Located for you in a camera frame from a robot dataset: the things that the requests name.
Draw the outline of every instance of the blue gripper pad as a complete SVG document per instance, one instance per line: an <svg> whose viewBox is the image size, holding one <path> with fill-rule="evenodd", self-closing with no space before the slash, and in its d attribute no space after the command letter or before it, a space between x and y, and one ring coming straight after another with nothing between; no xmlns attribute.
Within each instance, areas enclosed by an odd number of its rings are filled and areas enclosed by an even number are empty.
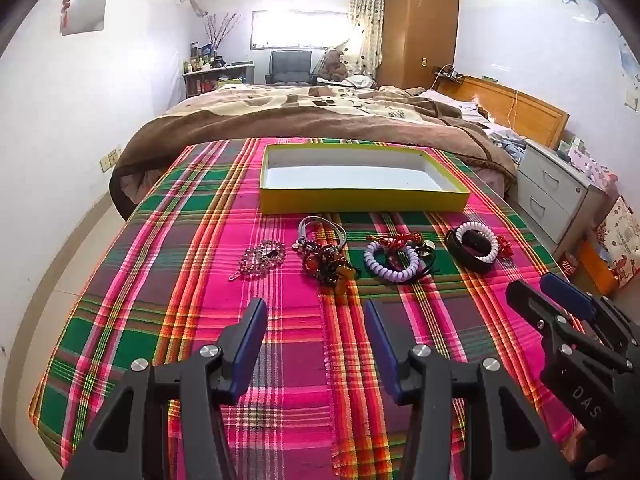
<svg viewBox="0 0 640 480"><path fill-rule="evenodd" d="M540 278L540 290L578 319L593 320L591 298L567 280L548 272Z"/></svg>
<svg viewBox="0 0 640 480"><path fill-rule="evenodd" d="M225 328L218 339L222 347L222 375L229 381L228 395L230 404L238 402L249 388L254 374L255 362L267 330L269 311L267 304L260 298L253 298L240 323ZM224 332L232 332L231 338Z"/></svg>
<svg viewBox="0 0 640 480"><path fill-rule="evenodd" d="M409 375L409 350L415 339L404 308L367 300L364 326L385 391L396 404L407 404L400 381Z"/></svg>

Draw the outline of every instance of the dried branches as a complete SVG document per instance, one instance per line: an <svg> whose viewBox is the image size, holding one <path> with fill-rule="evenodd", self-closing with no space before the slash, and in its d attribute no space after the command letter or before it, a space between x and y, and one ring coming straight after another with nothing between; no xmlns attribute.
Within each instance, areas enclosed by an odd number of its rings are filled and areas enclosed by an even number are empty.
<svg viewBox="0 0 640 480"><path fill-rule="evenodd" d="M237 12L234 12L231 16L229 13L226 13L225 17L222 19L220 26L216 23L216 15L208 14L205 16L202 21L204 22L204 30L207 32L207 37L211 42L211 49L213 52L218 50L220 43L222 40L226 38L226 35L229 34L233 28L238 24L238 20L240 16L238 16Z"/></svg>

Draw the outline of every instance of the curtain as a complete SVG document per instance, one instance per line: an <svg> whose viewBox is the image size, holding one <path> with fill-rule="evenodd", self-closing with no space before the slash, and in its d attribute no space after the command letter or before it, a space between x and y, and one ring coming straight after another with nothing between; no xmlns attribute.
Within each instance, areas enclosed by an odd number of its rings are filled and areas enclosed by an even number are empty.
<svg viewBox="0 0 640 480"><path fill-rule="evenodd" d="M349 21L353 27L344 47L344 63L349 75L375 78L382 63L382 21L385 0L350 0Z"/></svg>

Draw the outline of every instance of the wooden headboard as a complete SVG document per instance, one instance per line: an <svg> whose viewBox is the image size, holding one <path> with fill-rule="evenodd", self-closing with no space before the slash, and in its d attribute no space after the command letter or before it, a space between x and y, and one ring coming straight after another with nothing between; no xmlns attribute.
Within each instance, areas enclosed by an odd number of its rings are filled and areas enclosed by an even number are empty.
<svg viewBox="0 0 640 480"><path fill-rule="evenodd" d="M462 84L441 78L437 91L457 101L477 99L496 123L513 127L521 136L529 137L552 150L560 143L562 131L569 120L567 112L549 103L523 92L517 92L516 96L516 91L511 88L468 75L463 77ZM512 126L508 119L510 111Z"/></svg>

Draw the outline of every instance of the nightstand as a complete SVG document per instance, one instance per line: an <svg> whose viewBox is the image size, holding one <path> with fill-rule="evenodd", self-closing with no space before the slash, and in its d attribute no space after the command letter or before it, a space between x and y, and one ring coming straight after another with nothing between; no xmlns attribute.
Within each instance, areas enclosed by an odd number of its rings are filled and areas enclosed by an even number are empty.
<svg viewBox="0 0 640 480"><path fill-rule="evenodd" d="M557 260L591 227L607 194L546 146L527 139L508 202Z"/></svg>

